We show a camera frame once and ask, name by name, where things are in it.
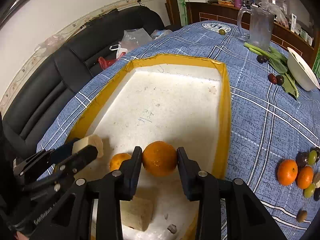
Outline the small orange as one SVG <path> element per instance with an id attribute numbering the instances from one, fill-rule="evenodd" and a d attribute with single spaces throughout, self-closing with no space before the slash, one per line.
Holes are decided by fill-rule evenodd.
<path id="1" fill-rule="evenodd" d="M 131 155 L 128 153 L 118 153 L 114 155 L 109 163 L 109 170 L 112 172 L 118 170 L 123 161 L 131 159 Z"/>

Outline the large orange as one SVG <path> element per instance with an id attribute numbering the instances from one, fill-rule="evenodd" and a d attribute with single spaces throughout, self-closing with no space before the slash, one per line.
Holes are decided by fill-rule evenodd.
<path id="1" fill-rule="evenodd" d="M 143 167 L 156 177 L 166 177 L 177 166 L 177 153 L 170 144 L 163 141 L 150 143 L 142 155 Z"/>

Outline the smaller orange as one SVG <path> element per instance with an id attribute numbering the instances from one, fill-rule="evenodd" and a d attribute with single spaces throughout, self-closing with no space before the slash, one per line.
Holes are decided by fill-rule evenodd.
<path id="1" fill-rule="evenodd" d="M 300 189 L 308 188 L 313 181 L 313 169 L 310 166 L 304 166 L 300 169 L 297 177 L 297 186 Z"/>

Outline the brown kiwi fruit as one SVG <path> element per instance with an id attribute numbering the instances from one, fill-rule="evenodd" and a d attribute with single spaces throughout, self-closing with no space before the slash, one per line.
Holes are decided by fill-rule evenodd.
<path id="1" fill-rule="evenodd" d="M 307 218 L 308 212 L 306 210 L 299 210 L 296 216 L 296 221 L 299 223 L 304 222 L 304 220 Z"/>

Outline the green grape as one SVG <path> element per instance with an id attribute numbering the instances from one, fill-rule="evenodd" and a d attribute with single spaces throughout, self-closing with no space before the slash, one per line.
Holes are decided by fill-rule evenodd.
<path id="1" fill-rule="evenodd" d="M 304 197 L 305 198 L 311 198 L 312 195 L 314 194 L 315 192 L 315 184 L 314 183 L 311 183 L 305 190 L 304 190 Z"/>
<path id="2" fill-rule="evenodd" d="M 315 164 L 316 156 L 317 154 L 315 151 L 310 151 L 309 158 L 308 158 L 308 165 L 312 166 Z"/>

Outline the foam chunk in tray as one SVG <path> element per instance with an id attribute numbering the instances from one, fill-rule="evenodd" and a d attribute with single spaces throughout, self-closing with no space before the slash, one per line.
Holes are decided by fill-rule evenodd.
<path id="1" fill-rule="evenodd" d="M 152 219 L 153 202 L 133 197 L 131 201 L 120 201 L 121 223 L 129 228 L 145 231 Z"/>

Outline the banana piece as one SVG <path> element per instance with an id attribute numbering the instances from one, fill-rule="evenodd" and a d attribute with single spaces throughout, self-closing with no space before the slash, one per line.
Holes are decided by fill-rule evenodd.
<path id="1" fill-rule="evenodd" d="M 76 141 L 72 147 L 72 155 L 78 153 L 80 150 L 84 149 L 86 146 L 94 146 L 98 151 L 97 158 L 103 157 L 103 155 L 104 155 L 103 141 L 96 134 L 86 136 L 86 137 Z"/>

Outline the black leather sofa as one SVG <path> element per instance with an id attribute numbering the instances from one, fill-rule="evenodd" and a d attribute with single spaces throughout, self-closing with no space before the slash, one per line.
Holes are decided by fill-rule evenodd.
<path id="1" fill-rule="evenodd" d="M 27 159 L 33 155 L 37 143 L 69 100 L 102 71 L 99 57 L 115 59 L 110 46 L 122 40 L 124 31 L 140 28 L 148 34 L 176 30 L 173 25 L 165 26 L 159 14 L 148 7 L 113 9 L 86 23 L 84 30 L 48 56 L 2 118 L 6 158 Z"/>

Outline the blue plaid tablecloth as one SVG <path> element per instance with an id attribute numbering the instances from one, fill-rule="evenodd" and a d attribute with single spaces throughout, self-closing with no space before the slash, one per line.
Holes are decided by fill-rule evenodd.
<path id="1" fill-rule="evenodd" d="M 61 146 L 75 122 L 102 87 L 128 62 L 157 54 L 181 54 L 226 64 L 231 85 L 232 120 L 226 177 L 248 182 L 288 239 L 319 239 L 319 202 L 303 197 L 296 185 L 281 186 L 276 166 L 319 146 L 319 91 L 299 89 L 295 100 L 268 81 L 273 69 L 257 62 L 236 25 L 227 34 L 213 31 L 215 21 L 193 23 L 137 48 L 90 81 L 54 120 L 37 150 Z M 296 221 L 299 210 L 308 212 Z"/>

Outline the dark cherry near vegetable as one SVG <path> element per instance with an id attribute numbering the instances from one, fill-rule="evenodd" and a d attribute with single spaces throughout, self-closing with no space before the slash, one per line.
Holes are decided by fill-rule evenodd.
<path id="1" fill-rule="evenodd" d="M 276 76 L 277 85 L 282 86 L 284 84 L 284 77 L 282 75 Z"/>

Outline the clear plastic bag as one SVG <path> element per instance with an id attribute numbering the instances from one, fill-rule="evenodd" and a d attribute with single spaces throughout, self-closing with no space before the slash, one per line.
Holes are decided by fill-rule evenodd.
<path id="1" fill-rule="evenodd" d="M 152 41 L 144 28 L 124 30 L 124 36 L 119 42 L 120 47 L 132 51 Z"/>

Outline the dark cherry upper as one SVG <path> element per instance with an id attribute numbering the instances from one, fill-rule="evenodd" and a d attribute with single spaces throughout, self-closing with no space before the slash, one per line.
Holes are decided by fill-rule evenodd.
<path id="1" fill-rule="evenodd" d="M 265 57 L 264 55 L 258 55 L 257 56 L 257 61 L 260 63 L 260 64 L 263 64 L 263 63 L 266 63 L 268 61 L 267 57 Z"/>

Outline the green leafy vegetable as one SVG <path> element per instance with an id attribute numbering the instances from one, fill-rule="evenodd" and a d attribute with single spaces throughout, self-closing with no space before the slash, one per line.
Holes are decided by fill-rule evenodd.
<path id="1" fill-rule="evenodd" d="M 287 65 L 288 59 L 282 53 L 277 51 L 275 48 L 269 46 L 268 51 L 264 51 L 254 45 L 249 44 L 248 42 L 244 43 L 244 46 L 248 48 L 251 52 L 257 54 L 258 56 L 263 56 L 267 59 L 268 64 L 281 76 L 284 78 L 283 90 L 290 94 L 295 100 L 299 98 L 299 91 L 296 86 L 295 78 L 289 71 Z"/>

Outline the white bowl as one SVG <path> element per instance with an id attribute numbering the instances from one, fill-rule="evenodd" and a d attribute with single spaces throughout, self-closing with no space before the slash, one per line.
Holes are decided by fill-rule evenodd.
<path id="1" fill-rule="evenodd" d="M 289 51 L 287 60 L 288 68 L 300 87 L 306 91 L 311 91 L 316 88 L 319 89 L 317 77 L 309 65 L 295 50 L 290 47 L 287 49 Z"/>

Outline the clear plastic pitcher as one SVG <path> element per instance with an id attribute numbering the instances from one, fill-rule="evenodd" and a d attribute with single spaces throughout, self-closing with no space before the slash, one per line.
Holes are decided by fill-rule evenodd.
<path id="1" fill-rule="evenodd" d="M 250 14 L 249 34 L 245 34 L 241 21 L 243 14 Z M 242 7 L 238 12 L 237 26 L 240 35 L 248 38 L 248 43 L 264 51 L 267 51 L 270 45 L 274 15 L 262 7 L 251 7 L 250 9 Z"/>

